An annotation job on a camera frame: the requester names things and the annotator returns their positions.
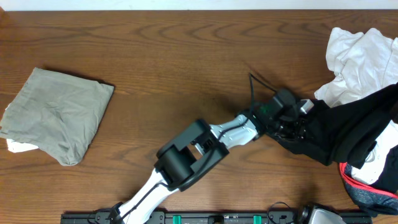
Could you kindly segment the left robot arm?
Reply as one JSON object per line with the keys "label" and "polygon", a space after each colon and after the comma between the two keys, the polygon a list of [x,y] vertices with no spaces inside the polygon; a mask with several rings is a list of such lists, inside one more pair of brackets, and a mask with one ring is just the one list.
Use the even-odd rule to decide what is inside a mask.
{"label": "left robot arm", "polygon": [[231,148],[255,141],[284,122],[306,115],[314,104],[281,89],[266,103],[251,101],[247,110],[223,124],[198,119],[159,149],[149,179],[135,196],[115,208],[111,223],[145,223],[170,195],[183,192],[223,160]]}

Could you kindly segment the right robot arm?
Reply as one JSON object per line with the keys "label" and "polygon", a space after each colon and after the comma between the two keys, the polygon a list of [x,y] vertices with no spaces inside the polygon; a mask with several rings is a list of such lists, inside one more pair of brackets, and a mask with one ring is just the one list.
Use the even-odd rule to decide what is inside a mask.
{"label": "right robot arm", "polygon": [[304,206],[296,221],[299,224],[346,224],[337,213],[318,205]]}

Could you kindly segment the black t-shirt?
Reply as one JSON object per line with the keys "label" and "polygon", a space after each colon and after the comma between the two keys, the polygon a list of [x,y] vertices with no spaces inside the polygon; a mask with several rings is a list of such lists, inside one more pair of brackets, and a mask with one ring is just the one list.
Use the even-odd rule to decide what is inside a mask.
{"label": "black t-shirt", "polygon": [[360,169],[391,121],[397,121],[396,84],[333,108],[317,100],[308,115],[269,137],[325,166],[347,162]]}

